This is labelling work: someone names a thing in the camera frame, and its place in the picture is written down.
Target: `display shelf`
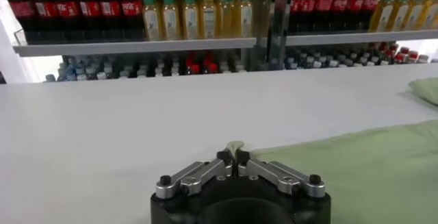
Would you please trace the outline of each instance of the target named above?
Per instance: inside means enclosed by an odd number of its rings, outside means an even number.
[[[286,46],[336,45],[361,42],[421,40],[438,38],[438,29],[414,32],[378,32],[356,34],[321,34],[288,36]]]
[[[256,38],[225,38],[207,40],[176,40],[157,42],[99,42],[59,45],[15,45],[21,57],[48,55],[92,55],[109,53],[153,53],[160,51],[190,51],[253,48]]]

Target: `white table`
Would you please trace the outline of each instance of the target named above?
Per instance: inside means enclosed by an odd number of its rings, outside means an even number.
[[[0,223],[149,223],[160,175],[249,149],[438,119],[438,64],[0,87]]]

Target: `store shelf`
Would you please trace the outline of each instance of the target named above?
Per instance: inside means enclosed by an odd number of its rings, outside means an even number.
[[[336,45],[353,44],[360,42],[421,40],[438,38],[438,30],[414,31],[414,32],[381,32],[381,33],[358,33],[358,34],[325,34],[288,36],[286,46],[299,45]]]
[[[255,38],[226,38],[207,40],[178,40],[158,42],[102,42],[60,45],[17,45],[21,57],[48,55],[92,55],[108,53],[153,53],[160,51],[190,51],[214,49],[240,49],[255,46]]]

